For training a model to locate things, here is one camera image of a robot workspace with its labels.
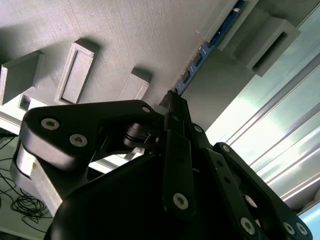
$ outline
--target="gray 3d printed part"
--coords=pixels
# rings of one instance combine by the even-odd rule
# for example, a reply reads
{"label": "gray 3d printed part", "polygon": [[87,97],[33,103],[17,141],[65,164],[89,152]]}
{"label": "gray 3d printed part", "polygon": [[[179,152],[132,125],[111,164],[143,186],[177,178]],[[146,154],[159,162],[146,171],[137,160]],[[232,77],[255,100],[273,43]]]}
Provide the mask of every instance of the gray 3d printed part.
{"label": "gray 3d printed part", "polygon": [[287,20],[269,17],[255,38],[236,58],[262,77],[300,33]]}
{"label": "gray 3d printed part", "polygon": [[35,84],[43,54],[31,52],[1,66],[0,105],[3,105]]}
{"label": "gray 3d printed part", "polygon": [[77,104],[99,52],[99,46],[85,39],[72,43],[55,95],[59,104]]}
{"label": "gray 3d printed part", "polygon": [[222,26],[239,0],[215,0],[195,30],[208,43]]}
{"label": "gray 3d printed part", "polygon": [[151,77],[150,73],[133,68],[117,100],[141,100],[149,87]]}

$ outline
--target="gray bracket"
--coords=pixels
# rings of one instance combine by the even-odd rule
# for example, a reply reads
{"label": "gray bracket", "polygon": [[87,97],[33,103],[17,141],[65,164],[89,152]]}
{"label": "gray bracket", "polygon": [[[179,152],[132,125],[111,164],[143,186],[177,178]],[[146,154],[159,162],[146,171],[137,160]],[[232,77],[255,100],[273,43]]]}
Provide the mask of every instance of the gray bracket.
{"label": "gray bracket", "polygon": [[126,80],[117,101],[141,100],[145,95],[152,75],[148,72],[133,68]]}
{"label": "gray bracket", "polygon": [[300,33],[287,20],[269,17],[256,37],[248,42],[236,58],[262,77]]}
{"label": "gray bracket", "polygon": [[54,98],[56,103],[79,102],[98,52],[99,46],[90,41],[78,39],[72,43]]}
{"label": "gray bracket", "polygon": [[6,104],[35,85],[43,56],[41,52],[34,51],[2,64],[0,73],[0,105]]}

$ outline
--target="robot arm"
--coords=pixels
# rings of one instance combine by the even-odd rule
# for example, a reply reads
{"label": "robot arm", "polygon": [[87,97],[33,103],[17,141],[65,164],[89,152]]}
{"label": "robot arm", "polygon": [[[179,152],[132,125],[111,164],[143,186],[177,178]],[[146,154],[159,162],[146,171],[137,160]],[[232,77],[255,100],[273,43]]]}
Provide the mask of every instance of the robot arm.
{"label": "robot arm", "polygon": [[[47,239],[313,239],[230,146],[209,143],[183,98],[161,104],[165,116],[138,100],[26,113],[11,171],[54,216]],[[144,155],[88,180],[90,162],[134,148]]]}

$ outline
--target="blue circuit board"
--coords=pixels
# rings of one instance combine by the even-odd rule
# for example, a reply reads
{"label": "blue circuit board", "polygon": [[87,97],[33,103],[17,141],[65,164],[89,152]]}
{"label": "blue circuit board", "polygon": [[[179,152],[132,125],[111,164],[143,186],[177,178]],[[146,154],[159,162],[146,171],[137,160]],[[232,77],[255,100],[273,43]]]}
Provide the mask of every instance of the blue circuit board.
{"label": "blue circuit board", "polygon": [[235,4],[233,10],[230,12],[228,17],[223,22],[222,26],[214,35],[212,40],[210,42],[203,41],[201,47],[199,47],[196,55],[189,63],[186,70],[183,71],[183,73],[181,74],[178,82],[176,83],[172,91],[176,92],[179,96],[183,94],[183,92],[190,84],[191,80],[194,78],[195,74],[197,73],[201,65],[205,62],[206,58],[209,56],[209,54],[212,52],[215,46],[218,45],[220,40],[223,38],[223,36],[226,34],[228,29],[233,24],[234,20],[241,13],[241,10],[244,8],[245,3],[246,2],[244,0],[239,0]]}

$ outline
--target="silver screw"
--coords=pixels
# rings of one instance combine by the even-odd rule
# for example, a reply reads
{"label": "silver screw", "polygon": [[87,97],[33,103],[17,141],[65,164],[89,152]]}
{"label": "silver screw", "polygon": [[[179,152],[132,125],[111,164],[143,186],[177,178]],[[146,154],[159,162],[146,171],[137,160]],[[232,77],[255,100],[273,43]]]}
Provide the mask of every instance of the silver screw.
{"label": "silver screw", "polygon": [[176,120],[177,122],[179,122],[179,118],[178,118],[177,116],[172,115],[172,118],[173,118],[174,120]]}
{"label": "silver screw", "polygon": [[300,230],[300,232],[301,232],[303,235],[308,235],[307,229],[306,229],[304,226],[302,226],[301,223],[297,222],[297,223],[296,223],[296,226],[298,227],[298,229]]}
{"label": "silver screw", "polygon": [[60,124],[53,118],[45,118],[41,121],[41,126],[48,130],[56,130],[60,127]]}
{"label": "silver screw", "polygon": [[173,202],[181,210],[186,210],[189,206],[187,198],[179,192],[173,195]]}
{"label": "silver screw", "polygon": [[230,153],[230,149],[229,149],[226,145],[223,145],[222,148],[223,148],[223,150],[225,150],[227,153]]}
{"label": "silver screw", "polygon": [[255,234],[255,232],[256,232],[255,227],[254,227],[254,225],[252,224],[252,222],[248,218],[242,217],[240,219],[240,223],[241,223],[242,227],[244,228],[244,230],[248,234],[250,234],[250,235]]}
{"label": "silver screw", "polygon": [[294,228],[289,223],[284,221],[283,225],[284,225],[285,229],[288,231],[288,233],[290,233],[291,235],[295,235],[296,234],[296,231],[294,230]]}
{"label": "silver screw", "polygon": [[145,111],[146,113],[150,113],[151,112],[150,109],[147,108],[146,106],[143,106],[142,110]]}
{"label": "silver screw", "polygon": [[86,139],[86,137],[81,134],[73,134],[70,136],[69,140],[73,146],[78,148],[83,148],[88,143],[88,140]]}
{"label": "silver screw", "polygon": [[201,127],[199,127],[198,125],[194,125],[194,129],[197,130],[199,133],[202,132]]}

